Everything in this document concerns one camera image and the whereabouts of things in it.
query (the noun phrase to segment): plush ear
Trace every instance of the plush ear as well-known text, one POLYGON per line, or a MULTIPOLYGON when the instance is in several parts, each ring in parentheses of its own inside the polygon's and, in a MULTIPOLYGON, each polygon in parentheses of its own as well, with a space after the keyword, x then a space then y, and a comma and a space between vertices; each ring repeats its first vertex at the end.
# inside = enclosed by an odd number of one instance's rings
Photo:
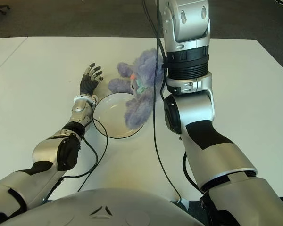
POLYGON ((129 78, 133 74, 133 70, 126 63, 118 63, 117 69, 120 76, 125 78, 129 78))
POLYGON ((130 87, 129 80, 123 79, 112 79, 108 83, 108 89, 113 93, 130 93, 133 94, 130 87))
POLYGON ((146 92, 136 101, 127 104, 125 123, 129 129, 137 129, 150 117, 153 110, 153 94, 146 92))

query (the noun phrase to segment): plush bunny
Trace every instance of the plush bunny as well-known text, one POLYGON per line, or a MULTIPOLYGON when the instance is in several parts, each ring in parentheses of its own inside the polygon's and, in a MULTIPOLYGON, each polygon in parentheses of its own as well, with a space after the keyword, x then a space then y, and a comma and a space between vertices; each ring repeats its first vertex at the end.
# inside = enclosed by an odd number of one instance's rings
MULTIPOLYGON (((158 97, 163 81, 163 60, 158 57, 156 76, 156 97, 158 97)), ((144 51, 132 65, 119 63, 118 72, 127 79, 112 79, 108 88, 113 93, 130 93, 134 98, 126 103, 125 123, 129 129, 142 126, 150 117, 153 110, 154 74, 156 67, 156 50, 144 51)))

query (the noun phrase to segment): white bowl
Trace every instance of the white bowl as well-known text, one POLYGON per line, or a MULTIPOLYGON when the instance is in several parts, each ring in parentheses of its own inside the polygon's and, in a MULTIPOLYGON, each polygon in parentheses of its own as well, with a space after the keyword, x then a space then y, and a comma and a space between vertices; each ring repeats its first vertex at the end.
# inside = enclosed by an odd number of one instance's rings
MULTIPOLYGON (((137 129, 129 129, 125 124, 126 102, 133 98, 134 95, 129 93, 114 93, 101 99, 96 105, 93 118, 103 124, 108 137, 115 139, 126 138, 141 129, 142 126, 137 129)), ((106 135, 103 127, 95 120, 94 125, 101 134, 106 135)))

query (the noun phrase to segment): robot finger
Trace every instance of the robot finger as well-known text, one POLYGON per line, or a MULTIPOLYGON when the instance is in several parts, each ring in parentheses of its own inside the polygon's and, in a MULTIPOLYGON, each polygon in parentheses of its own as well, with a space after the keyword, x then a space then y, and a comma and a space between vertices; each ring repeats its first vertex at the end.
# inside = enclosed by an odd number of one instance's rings
POLYGON ((98 66, 98 67, 94 68, 92 71, 90 71, 89 76, 92 76, 92 77, 93 77, 93 74, 94 74, 95 72, 97 72, 98 70, 100 70, 100 66, 98 66))
POLYGON ((95 66, 95 63, 92 63, 89 65, 89 67, 86 68, 84 75, 89 75, 91 69, 95 66))
POLYGON ((102 81, 104 78, 100 76, 101 74, 103 74, 102 71, 95 73, 95 74, 93 75, 93 79, 95 79, 95 80, 98 81, 98 82, 102 81))

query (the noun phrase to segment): triangular logo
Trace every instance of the triangular logo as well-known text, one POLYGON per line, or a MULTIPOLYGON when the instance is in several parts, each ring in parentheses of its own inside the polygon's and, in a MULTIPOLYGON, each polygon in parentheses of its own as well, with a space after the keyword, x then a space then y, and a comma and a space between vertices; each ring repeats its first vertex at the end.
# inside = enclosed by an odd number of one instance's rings
POLYGON ((92 219, 110 219, 113 215, 109 210, 108 206, 103 208, 103 206, 97 208, 94 212, 89 214, 92 219))

